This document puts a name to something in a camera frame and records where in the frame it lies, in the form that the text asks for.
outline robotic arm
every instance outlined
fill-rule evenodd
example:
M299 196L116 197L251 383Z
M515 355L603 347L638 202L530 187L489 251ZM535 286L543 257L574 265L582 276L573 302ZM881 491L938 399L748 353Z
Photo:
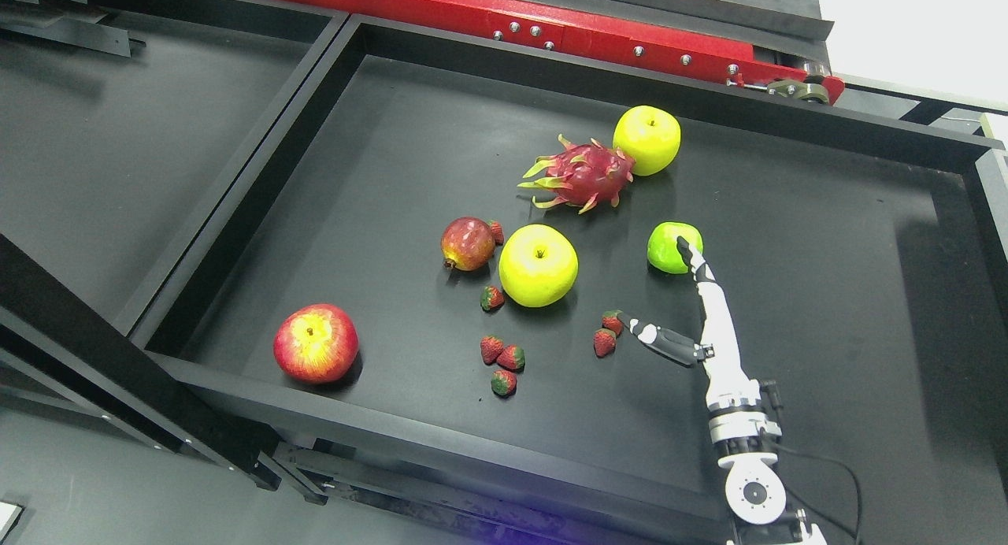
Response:
M648 349L686 368L703 363L710 386L706 401L711 442L718 451L718 466L728 470L725 499L743 526L786 526L787 542L769 545L826 545L818 526L802 510L785 512L787 497L780 478L771 468L777 452L764 436L780 438L780 426L767 417L759 381L742 371L735 326L725 291L711 266L691 244L679 237L677 248L689 265L704 305L704 332L695 342L654 323L645 323L620 312L619 319ZM729 545L743 545L741 542Z

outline pomegranate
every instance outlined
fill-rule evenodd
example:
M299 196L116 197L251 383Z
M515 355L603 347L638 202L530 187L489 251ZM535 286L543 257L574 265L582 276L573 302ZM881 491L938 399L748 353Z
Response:
M442 254L448 269L472 272L482 268L496 246L490 226L472 216L455 219L442 234Z

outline white wall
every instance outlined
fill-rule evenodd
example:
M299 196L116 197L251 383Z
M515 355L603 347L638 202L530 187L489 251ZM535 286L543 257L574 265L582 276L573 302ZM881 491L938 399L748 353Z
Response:
M1008 0L820 0L833 71L1008 103Z

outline green apple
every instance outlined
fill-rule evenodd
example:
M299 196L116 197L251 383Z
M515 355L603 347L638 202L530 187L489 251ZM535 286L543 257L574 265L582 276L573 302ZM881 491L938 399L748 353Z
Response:
M633 107L624 112L613 132L613 146L634 158L634 175L654 175L679 153L679 122L655 107Z
M662 272L689 273L689 266L682 261L682 255L675 246L678 237L683 237L701 254L704 253L704 239L700 236L700 230L684 222L662 222L654 227L647 240L647 261Z
M522 226L504 243L497 272L515 303L545 307L560 300L578 278L578 254L557 230Z

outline dragon fruit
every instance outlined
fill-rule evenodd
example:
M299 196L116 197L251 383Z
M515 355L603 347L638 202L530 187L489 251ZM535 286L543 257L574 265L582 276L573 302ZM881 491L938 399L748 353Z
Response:
M555 155L542 155L537 158L532 168L528 169L522 178L537 174L546 169L546 176L535 181L519 183L523 189L544 189L556 193L553 200L535 201L537 208L551 208L558 203L569 203L580 207L578 215L592 211L596 203L609 200L613 207L620 203L620 190L627 182L633 181L634 160L617 147L608 147L592 139L591 143L576 146L565 140L562 133L557 136L563 144L563 151Z

